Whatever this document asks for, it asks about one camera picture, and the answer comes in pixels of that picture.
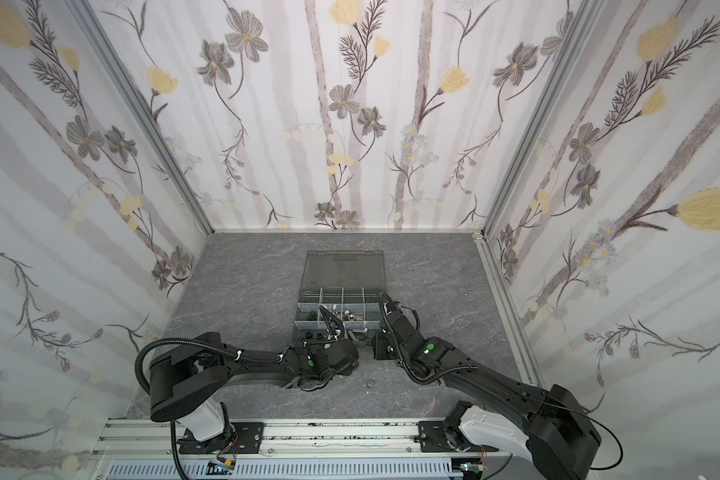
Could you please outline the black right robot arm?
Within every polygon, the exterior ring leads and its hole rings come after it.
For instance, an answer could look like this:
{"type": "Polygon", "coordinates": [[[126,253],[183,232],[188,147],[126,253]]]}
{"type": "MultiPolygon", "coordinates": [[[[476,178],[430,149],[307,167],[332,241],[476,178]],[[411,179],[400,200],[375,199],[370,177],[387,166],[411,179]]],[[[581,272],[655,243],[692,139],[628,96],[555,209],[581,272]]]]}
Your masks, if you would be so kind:
{"type": "Polygon", "coordinates": [[[419,385],[442,381],[503,416],[527,438],[530,460],[547,479],[585,479],[602,437],[574,395],[509,378],[473,360],[439,337],[425,338],[395,301],[380,304],[379,336],[387,355],[419,385]]]}

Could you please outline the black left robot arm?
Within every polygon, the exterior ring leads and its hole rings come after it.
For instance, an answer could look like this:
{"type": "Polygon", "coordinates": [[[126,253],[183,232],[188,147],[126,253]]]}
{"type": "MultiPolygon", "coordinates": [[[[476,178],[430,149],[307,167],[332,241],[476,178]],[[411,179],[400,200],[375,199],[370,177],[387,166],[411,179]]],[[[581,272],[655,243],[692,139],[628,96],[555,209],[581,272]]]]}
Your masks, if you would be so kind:
{"type": "Polygon", "coordinates": [[[187,429],[208,443],[233,436],[228,408],[213,399],[227,386],[272,385],[319,390],[349,376],[359,352],[349,340],[287,346],[279,352],[226,344],[217,332],[168,337],[145,345],[134,361],[137,382],[150,399],[150,420],[187,429]]]}

